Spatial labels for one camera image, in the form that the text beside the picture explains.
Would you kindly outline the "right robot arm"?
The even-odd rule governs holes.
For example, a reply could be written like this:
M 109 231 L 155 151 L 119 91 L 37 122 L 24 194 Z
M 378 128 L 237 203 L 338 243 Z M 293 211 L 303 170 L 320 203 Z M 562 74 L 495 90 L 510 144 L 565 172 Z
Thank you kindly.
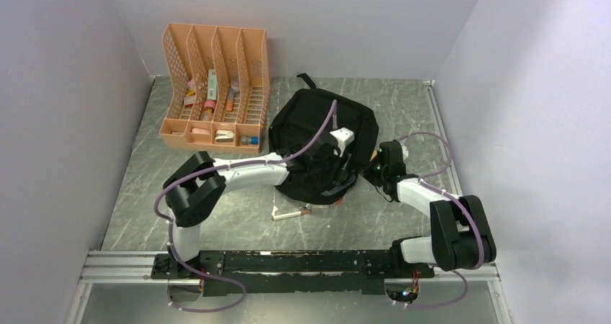
M 381 143 L 362 176 L 392 202 L 407 204 L 429 218 L 430 234 L 393 242 L 403 264 L 436 265 L 444 271 L 477 269 L 497 251 L 481 200 L 435 188 L 408 174 L 408 151 L 397 140 Z

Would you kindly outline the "black student backpack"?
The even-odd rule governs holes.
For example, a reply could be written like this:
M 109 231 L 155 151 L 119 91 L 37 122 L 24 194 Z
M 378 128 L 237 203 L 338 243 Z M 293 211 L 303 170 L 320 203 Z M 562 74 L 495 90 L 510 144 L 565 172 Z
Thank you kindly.
M 318 88 L 305 73 L 299 78 L 307 87 L 293 94 L 268 129 L 270 152 L 282 157 L 300 154 L 288 162 L 289 174 L 276 188 L 299 202 L 333 204 L 357 183 L 369 164 L 378 122 L 364 104 Z M 354 140 L 338 156 L 337 141 L 330 132 L 343 127 L 354 132 Z

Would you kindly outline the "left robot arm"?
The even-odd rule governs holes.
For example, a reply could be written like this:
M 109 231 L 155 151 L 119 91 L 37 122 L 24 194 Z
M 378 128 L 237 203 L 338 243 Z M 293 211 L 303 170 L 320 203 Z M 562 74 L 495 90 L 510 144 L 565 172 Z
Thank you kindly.
M 345 157 L 330 145 L 226 160 L 197 152 L 166 180 L 153 210 L 169 226 L 168 250 L 176 260 L 200 253 L 200 226 L 222 195 L 275 186 L 285 196 L 309 204 L 332 204 L 354 183 Z

